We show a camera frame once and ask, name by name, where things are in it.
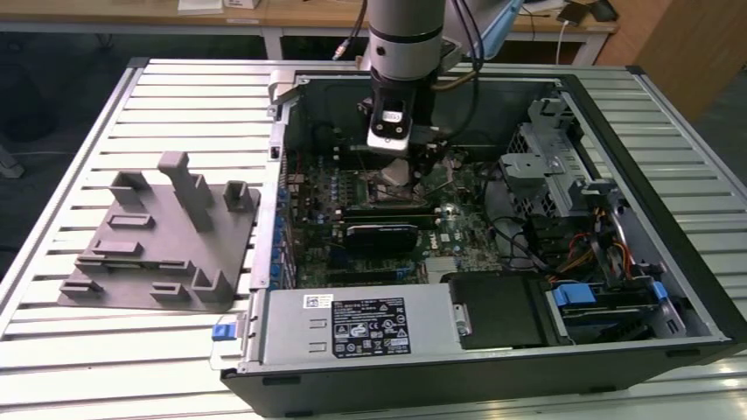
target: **warning label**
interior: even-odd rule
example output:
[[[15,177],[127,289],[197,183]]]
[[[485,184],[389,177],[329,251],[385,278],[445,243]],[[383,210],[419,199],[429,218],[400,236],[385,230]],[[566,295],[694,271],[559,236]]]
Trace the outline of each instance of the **warning label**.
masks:
[[[405,300],[344,300],[331,304],[332,353],[349,357],[409,354]]]

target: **aluminum extrusion table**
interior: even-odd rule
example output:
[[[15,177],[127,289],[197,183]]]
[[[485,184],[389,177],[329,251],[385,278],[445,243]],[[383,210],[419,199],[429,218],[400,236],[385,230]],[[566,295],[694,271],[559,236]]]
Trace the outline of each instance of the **aluminum extrusion table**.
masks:
[[[211,327],[220,315],[59,307],[73,270],[107,213],[117,170],[145,169],[161,151],[191,153],[212,183],[261,188],[272,120],[267,85],[276,69],[353,70],[329,62],[133,60],[79,155],[0,283],[0,418],[259,418],[211,370]],[[574,73],[658,193],[747,313],[747,192],[644,75],[624,68],[485,66],[485,74]],[[602,174],[602,158],[590,150]],[[268,220],[260,216],[261,227]],[[248,295],[252,249],[237,294]],[[233,313],[247,308],[239,300]],[[237,358],[239,343],[219,350]],[[395,409],[363,418],[743,418],[747,361],[680,368],[612,393]]]

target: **black cable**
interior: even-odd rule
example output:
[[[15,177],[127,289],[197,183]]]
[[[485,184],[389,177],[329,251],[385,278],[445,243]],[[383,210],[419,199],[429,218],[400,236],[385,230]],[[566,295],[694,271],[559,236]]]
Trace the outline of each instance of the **black cable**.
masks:
[[[534,42],[538,37],[538,32],[535,31],[535,14],[531,11],[528,11],[527,6],[524,6],[523,4],[522,4],[522,9],[524,9],[524,11],[528,13],[528,21],[532,24],[532,42]]]
[[[356,39],[359,37],[360,28],[363,27],[363,18],[365,17],[365,10],[368,6],[369,0],[363,0],[363,3],[360,3],[359,17],[355,20],[355,26],[352,26],[352,32],[349,33],[349,39]]]
[[[469,11],[469,7],[467,7],[467,4],[463,3],[463,0],[461,0],[461,4],[464,6],[464,9],[467,10],[468,15],[472,16],[472,12]],[[480,64],[481,57],[477,57],[477,52],[475,51],[475,43],[473,43],[473,40],[472,40],[472,32],[469,30],[469,26],[467,25],[467,20],[464,19],[463,9],[460,7],[460,4],[459,4],[457,0],[452,0],[452,7],[453,7],[453,11],[456,11],[456,17],[459,18],[459,22],[460,22],[461,28],[464,30],[464,35],[467,36],[467,42],[469,42],[471,68],[475,72],[475,76],[472,77],[472,80],[471,80],[471,83],[472,83],[471,101],[469,101],[469,107],[467,108],[467,116],[461,120],[461,124],[459,125],[456,130],[452,131],[452,133],[445,137],[444,140],[447,140],[447,141],[456,138],[467,130],[467,127],[469,126],[469,123],[472,122],[475,112],[477,111],[477,103],[480,102],[480,69],[481,69],[481,64]]]
[[[471,55],[471,69],[475,72],[480,71],[480,64],[479,64],[479,57],[477,57],[477,52],[475,50],[475,41],[472,38],[472,31],[469,30],[469,26],[467,25],[467,20],[464,19],[464,12],[463,12],[463,7],[464,9],[469,12],[469,7],[467,7],[467,5],[464,4],[464,2],[460,0],[452,0],[452,8],[453,11],[456,12],[456,17],[459,18],[459,23],[461,25],[461,30],[464,31],[464,36],[467,37],[467,42],[469,43],[469,55]]]
[[[368,6],[368,0],[363,0],[363,2],[360,3],[359,17],[355,19],[355,24],[352,25],[352,29],[349,30],[348,37],[344,41],[341,41],[340,46],[337,46],[337,49],[335,50],[335,55],[331,58],[332,60],[340,59],[341,55],[348,50],[348,46],[351,46],[352,40],[357,38],[360,34],[360,28],[363,27],[363,18],[365,17],[365,10]]]
[[[481,40],[480,27],[477,26],[477,22],[475,22],[475,16],[472,15],[472,11],[469,10],[469,6],[467,6],[467,3],[464,2],[464,0],[459,0],[459,2],[461,3],[461,7],[464,8],[464,12],[467,13],[467,18],[469,18],[471,28],[475,30],[475,36],[477,37],[477,48],[480,50],[480,57],[479,57],[479,61],[477,61],[479,65],[477,65],[476,71],[480,71],[483,65],[485,64],[485,45],[484,45],[484,42]]]

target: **blue tab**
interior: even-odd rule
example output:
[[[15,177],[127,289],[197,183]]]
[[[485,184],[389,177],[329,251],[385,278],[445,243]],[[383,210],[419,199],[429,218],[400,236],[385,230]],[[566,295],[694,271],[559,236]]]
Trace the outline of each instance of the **blue tab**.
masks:
[[[566,299],[566,295],[563,294],[563,291],[560,289],[555,289],[552,290],[552,297],[555,298],[555,304],[558,306],[566,306],[568,305],[568,301]]]
[[[659,302],[668,298],[667,289],[664,289],[664,284],[662,284],[662,282],[654,282],[652,287]]]
[[[592,304],[596,302],[592,288],[584,283],[560,284],[552,290],[558,306]]]
[[[212,326],[212,340],[231,341],[236,339],[236,323],[216,324]]]

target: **orange wire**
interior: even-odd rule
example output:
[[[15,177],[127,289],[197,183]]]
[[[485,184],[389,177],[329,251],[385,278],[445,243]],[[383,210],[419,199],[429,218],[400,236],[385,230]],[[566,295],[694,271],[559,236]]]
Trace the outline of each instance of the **orange wire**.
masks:
[[[574,236],[574,238],[571,239],[571,241],[568,242],[568,260],[571,259],[571,257],[574,256],[574,245],[575,242],[582,239],[584,236],[588,236],[590,234],[578,234],[576,236]]]

